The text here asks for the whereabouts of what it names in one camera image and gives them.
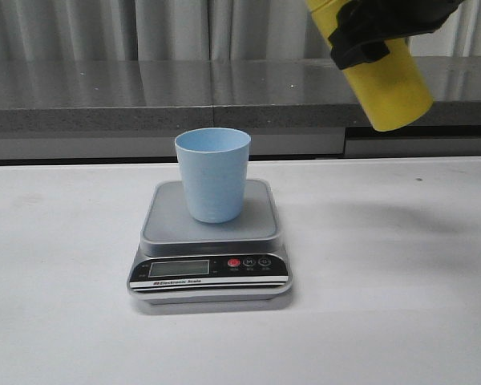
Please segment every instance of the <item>kitchen scale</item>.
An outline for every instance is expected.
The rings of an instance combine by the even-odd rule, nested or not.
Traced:
[[[247,180],[239,217],[220,224],[189,214],[181,181],[156,187],[128,291],[151,304],[274,298],[292,272],[269,184]]]

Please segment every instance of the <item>lcd display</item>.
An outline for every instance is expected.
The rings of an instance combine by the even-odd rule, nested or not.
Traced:
[[[149,277],[208,274],[208,260],[153,262]]]

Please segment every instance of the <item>granite countertop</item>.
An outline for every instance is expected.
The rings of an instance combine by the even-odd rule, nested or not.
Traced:
[[[435,98],[414,125],[481,125],[481,57],[417,58]],[[0,136],[243,127],[251,133],[364,127],[329,60],[0,62]]]

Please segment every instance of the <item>cup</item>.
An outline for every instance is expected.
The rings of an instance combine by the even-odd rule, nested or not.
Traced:
[[[175,138],[188,211],[198,221],[231,221],[242,211],[251,137],[233,128],[200,128]]]

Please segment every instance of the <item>yellow cup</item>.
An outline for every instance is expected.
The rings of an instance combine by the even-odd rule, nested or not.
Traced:
[[[307,0],[322,37],[337,28],[337,13],[349,0]],[[424,115],[433,97],[403,38],[386,40],[390,54],[343,72],[369,121],[377,131],[390,131]]]

